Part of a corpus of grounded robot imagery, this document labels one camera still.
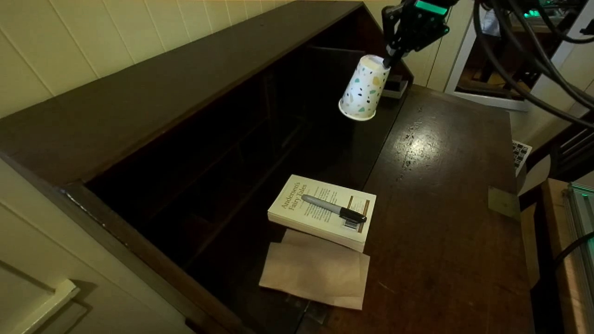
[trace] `marker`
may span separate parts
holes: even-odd
[[[309,195],[301,195],[301,199],[306,201],[307,203],[311,203],[315,206],[319,206],[323,209],[334,212],[335,214],[339,215],[343,219],[348,220],[349,222],[359,224],[367,221],[367,217],[358,213],[357,211],[353,211],[345,207],[338,206],[336,204],[332,204],[324,200],[320,200],[319,198],[315,198]]]

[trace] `book cover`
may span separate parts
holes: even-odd
[[[348,222],[329,210],[303,201],[301,195],[310,195],[357,211],[365,215],[367,221],[362,224]],[[291,175],[268,213],[357,242],[365,242],[374,205],[373,194]]]

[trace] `barcode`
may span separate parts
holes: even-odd
[[[345,227],[348,227],[350,229],[354,229],[355,231],[357,231],[359,229],[359,224],[345,220]]]

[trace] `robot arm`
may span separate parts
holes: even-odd
[[[384,67],[398,63],[410,51],[419,51],[450,31],[445,19],[458,0],[404,0],[381,11],[388,57]]]

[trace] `book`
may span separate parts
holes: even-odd
[[[349,222],[329,210],[303,201],[301,195],[310,195],[359,212],[367,217],[367,221],[360,224]],[[291,175],[268,209],[268,219],[363,252],[374,206],[373,194]]]

